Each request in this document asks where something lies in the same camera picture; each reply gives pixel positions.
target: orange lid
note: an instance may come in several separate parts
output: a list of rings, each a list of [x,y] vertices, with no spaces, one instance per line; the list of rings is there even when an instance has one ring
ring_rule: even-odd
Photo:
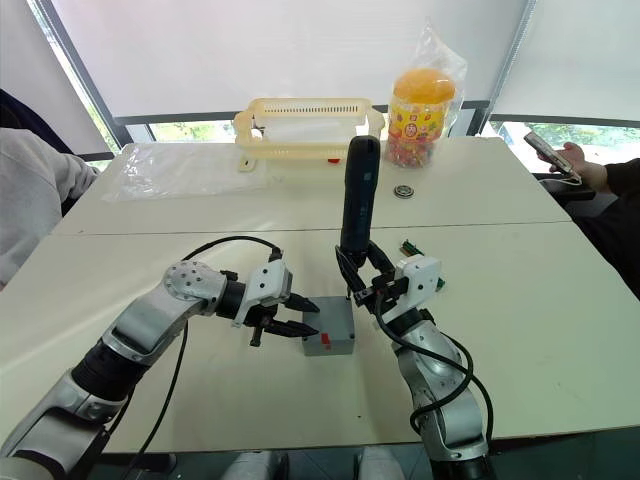
[[[404,73],[393,87],[393,94],[409,103],[432,105],[451,100],[456,84],[440,70],[414,68]]]

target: black cable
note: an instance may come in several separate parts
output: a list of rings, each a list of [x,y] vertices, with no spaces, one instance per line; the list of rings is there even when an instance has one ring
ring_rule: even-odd
[[[124,402],[124,405],[120,409],[120,412],[118,412],[118,416],[109,427],[109,430],[107,430],[107,433],[109,434],[109,436],[113,435],[113,432],[115,432],[116,428],[118,428],[118,425],[120,425],[120,422],[122,421],[122,417],[124,417],[124,414],[127,413],[127,409],[129,408],[129,404],[131,403],[131,399],[133,398],[133,393],[135,392],[135,390],[136,390],[136,387],[133,387],[131,389],[131,391],[129,392],[129,397],[127,398],[127,401]]]
[[[214,240],[213,242],[205,243],[201,247],[198,247],[194,251],[189,253],[186,257],[184,257],[182,259],[182,261],[184,262],[185,260],[191,260],[193,257],[195,257],[196,255],[204,252],[205,250],[209,250],[210,248],[213,248],[216,245],[220,245],[221,243],[232,242],[232,241],[235,241],[235,240],[247,240],[247,241],[250,241],[250,242],[260,243],[262,245],[265,245],[265,246],[271,248],[272,253],[278,253],[278,254],[282,255],[282,250],[278,246],[274,245],[271,242],[268,242],[267,240],[263,240],[263,239],[257,238],[257,237],[251,237],[251,236],[248,236],[248,235],[234,235],[234,236],[230,236],[230,237],[219,238],[218,240]],[[167,408],[169,407],[169,403],[171,402],[171,397],[173,396],[173,390],[175,389],[176,383],[178,382],[178,375],[180,374],[180,367],[182,366],[182,359],[184,357],[184,351],[185,351],[185,349],[187,347],[187,336],[188,336],[188,334],[189,334],[189,324],[188,324],[188,322],[186,322],[184,324],[184,329],[182,330],[182,345],[180,345],[180,352],[178,353],[178,359],[176,360],[176,366],[175,366],[175,369],[173,371],[173,377],[171,378],[171,384],[169,385],[169,391],[167,392],[167,395],[166,395],[166,397],[164,399],[164,404],[162,405],[162,409],[160,410],[160,414],[158,415],[158,418],[156,419],[156,423],[153,425],[153,428],[151,429],[151,433],[149,433],[149,436],[147,436],[147,439],[142,444],[142,447],[140,447],[140,450],[138,450],[138,453],[135,454],[133,459],[131,459],[131,462],[129,462],[129,465],[127,465],[127,469],[125,470],[125,472],[120,477],[120,480],[126,480],[127,476],[131,473],[131,470],[133,470],[135,468],[136,464],[140,461],[140,458],[142,458],[142,456],[146,452],[147,448],[149,447],[149,445],[153,441],[153,437],[155,437],[156,432],[160,428],[160,424],[162,423],[162,420],[164,419],[164,415],[167,413]],[[133,391],[129,395],[129,398],[127,399],[127,402],[123,406],[123,408],[121,410],[121,413],[122,413],[123,410],[126,410],[126,408],[129,407],[129,402],[131,401],[132,397],[133,397]],[[124,416],[124,413],[122,413],[122,415],[120,415],[120,414],[118,415],[118,418],[116,418],[116,420],[114,422],[114,425],[112,425],[111,428],[109,429],[110,433],[116,429],[116,427],[118,426],[118,424],[122,420],[122,416]]]
[[[484,401],[486,403],[486,407],[487,407],[487,431],[486,431],[486,439],[487,439],[487,443],[489,443],[491,441],[491,437],[493,435],[493,404],[491,403],[491,398],[489,397],[489,392],[487,392],[487,389],[485,388],[485,386],[482,384],[482,382],[473,374],[473,359],[471,358],[471,354],[469,353],[469,351],[457,340],[455,340],[452,337],[449,337],[448,335],[445,335],[449,340],[451,340],[451,342],[464,354],[466,360],[467,360],[467,368],[463,367],[462,365],[454,362],[453,360],[444,357],[436,352],[432,352],[431,350],[427,350],[424,349],[422,347],[419,347],[417,345],[414,345],[411,342],[408,342],[402,338],[400,338],[398,335],[396,335],[388,326],[387,324],[384,322],[384,320],[382,319],[382,301],[383,301],[383,296],[382,294],[378,294],[378,296],[376,297],[376,303],[375,303],[375,310],[374,310],[374,315],[376,317],[376,321],[378,323],[378,325],[380,326],[380,328],[382,329],[382,331],[391,339],[393,340],[395,343],[397,343],[398,345],[401,345],[405,348],[408,348],[409,350],[412,350],[416,353],[419,353],[421,355],[425,355],[427,357],[433,358],[434,360],[438,360],[442,363],[445,363],[447,365],[449,365],[452,368],[455,368],[456,370],[462,372],[464,374],[464,378],[462,380],[462,382],[460,383],[460,385],[458,385],[451,393],[449,393],[448,395],[446,395],[445,397],[441,398],[440,400],[436,400],[435,402],[429,404],[429,405],[425,405],[424,407],[420,407],[417,408],[412,414],[411,417],[409,419],[410,423],[411,423],[411,428],[413,428],[413,430],[420,435],[420,427],[418,425],[418,418],[421,417],[422,415],[431,412],[433,410],[437,410],[439,408],[442,408],[443,406],[445,406],[446,404],[452,402],[456,397],[458,397],[463,391],[466,390],[467,386],[469,385],[470,382],[473,382],[474,384],[476,384],[476,386],[478,387],[478,389],[480,390],[480,393],[482,394],[482,397],[484,398]]]

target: gray box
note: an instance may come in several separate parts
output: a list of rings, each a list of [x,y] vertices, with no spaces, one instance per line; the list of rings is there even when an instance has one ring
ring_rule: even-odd
[[[350,355],[353,353],[355,328],[351,300],[346,297],[314,297],[310,300],[319,313],[304,312],[302,322],[318,330],[318,334],[302,339],[304,354]]]

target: table surface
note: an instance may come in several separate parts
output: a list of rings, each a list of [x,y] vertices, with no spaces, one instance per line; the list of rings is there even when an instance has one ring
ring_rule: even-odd
[[[285,250],[294,291],[344,294],[338,230],[263,232]],[[117,314],[163,271],[216,234],[50,236],[0,295],[0,438]],[[465,344],[493,398],[495,436],[640,424],[640,303],[570,222],[374,229],[397,261],[409,238],[443,261],[428,302]],[[245,242],[202,259],[241,278],[268,250]],[[364,276],[371,274],[365,270]],[[282,320],[299,314],[280,310]],[[355,313],[350,356],[305,357],[297,339],[196,317],[154,451],[295,448],[416,441],[411,401],[389,341]],[[140,382],[110,451],[133,451],[160,410],[179,342]]]
[[[54,234],[130,234],[319,230],[340,228],[344,164],[268,162],[268,186],[214,196],[106,202],[128,153],[118,156]],[[210,156],[237,162],[234,145],[159,145],[158,158]],[[411,199],[393,194],[414,188]],[[406,227],[569,221],[567,214],[498,138],[443,139],[431,165],[402,169],[382,162],[372,225]]]

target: smartphone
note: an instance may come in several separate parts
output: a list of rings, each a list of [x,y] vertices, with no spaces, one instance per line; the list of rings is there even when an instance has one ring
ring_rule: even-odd
[[[542,160],[551,165],[555,165],[558,170],[566,175],[575,175],[571,164],[556,152],[551,145],[545,142],[542,137],[536,135],[534,132],[529,132],[524,136],[524,141],[540,154]]]

